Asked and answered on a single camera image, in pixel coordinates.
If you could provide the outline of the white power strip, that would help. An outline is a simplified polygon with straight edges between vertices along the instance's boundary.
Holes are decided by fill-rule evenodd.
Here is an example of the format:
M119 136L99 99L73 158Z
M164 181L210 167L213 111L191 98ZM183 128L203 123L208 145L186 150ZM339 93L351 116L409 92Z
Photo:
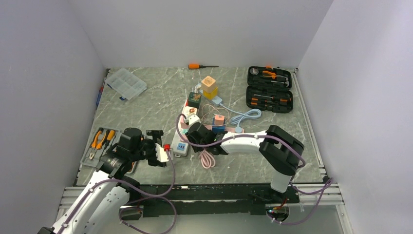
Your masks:
M184 102L183 108L187 106L187 100ZM185 133L188 131L188 127L184 124L184 118L179 118L178 130L175 131L171 148L173 149L175 157L182 157L188 155L188 150L190 146L179 136L178 132L184 137Z

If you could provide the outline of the pink power strip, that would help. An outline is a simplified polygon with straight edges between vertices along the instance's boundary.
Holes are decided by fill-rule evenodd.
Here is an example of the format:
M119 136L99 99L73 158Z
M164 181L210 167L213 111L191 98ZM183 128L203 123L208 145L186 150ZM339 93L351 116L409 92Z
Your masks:
M241 127L227 127L225 126L225 131L232 133L244 133L244 129Z

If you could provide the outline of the grey tool case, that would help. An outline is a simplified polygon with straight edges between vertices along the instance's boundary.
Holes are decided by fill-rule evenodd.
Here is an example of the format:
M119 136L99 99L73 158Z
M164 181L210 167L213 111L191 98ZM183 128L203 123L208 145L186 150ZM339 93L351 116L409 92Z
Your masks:
M141 136L142 132L137 132L135 128L120 131L119 129L99 127L82 156L81 165L96 167L99 160L108 152L130 160L130 170L126 173L131 174L137 165L131 161L131 150L135 148L132 146L132 134Z

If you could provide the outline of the clear plastic screw box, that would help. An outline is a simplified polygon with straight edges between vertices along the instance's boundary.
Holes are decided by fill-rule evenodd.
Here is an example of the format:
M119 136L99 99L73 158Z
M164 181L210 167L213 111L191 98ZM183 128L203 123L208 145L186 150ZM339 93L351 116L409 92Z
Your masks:
M131 100L147 89L147 84L143 80L125 68L106 78L106 84L120 94L121 100Z

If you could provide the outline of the black tool case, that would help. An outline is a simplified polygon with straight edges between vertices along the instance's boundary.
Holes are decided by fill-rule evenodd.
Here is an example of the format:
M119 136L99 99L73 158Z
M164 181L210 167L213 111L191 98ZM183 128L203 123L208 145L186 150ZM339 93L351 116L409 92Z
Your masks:
M256 68L259 74L253 76L249 70ZM267 78L261 77L262 71L267 70L277 75L287 76L285 78ZM251 66L247 74L246 104L249 108L256 108L261 111L271 111L273 113L290 113L294 107L292 88L292 74L289 71L272 68Z

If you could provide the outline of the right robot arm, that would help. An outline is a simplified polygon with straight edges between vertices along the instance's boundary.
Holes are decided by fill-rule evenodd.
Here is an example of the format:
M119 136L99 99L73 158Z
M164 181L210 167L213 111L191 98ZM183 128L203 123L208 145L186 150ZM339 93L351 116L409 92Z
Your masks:
M215 156L236 153L262 155L276 171L268 189L269 198L274 202L286 198L288 185L297 169L306 164L302 158L304 145L276 125L256 133L215 133L196 122L190 125L185 136L184 140L195 152L205 149Z

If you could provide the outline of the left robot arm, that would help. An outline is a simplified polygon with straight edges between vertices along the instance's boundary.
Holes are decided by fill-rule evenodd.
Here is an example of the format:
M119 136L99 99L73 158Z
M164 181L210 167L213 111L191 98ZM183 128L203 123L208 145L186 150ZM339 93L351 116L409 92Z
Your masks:
M108 212L140 200L164 198L171 188L159 195L150 194L125 176L136 161L147 160L150 166L166 165L160 161L163 153L170 157L169 146L161 145L163 134L162 130L147 130L143 134L138 128L125 129L118 135L119 141L100 157L91 179L68 211L52 227L42 227L39 233L96 233Z

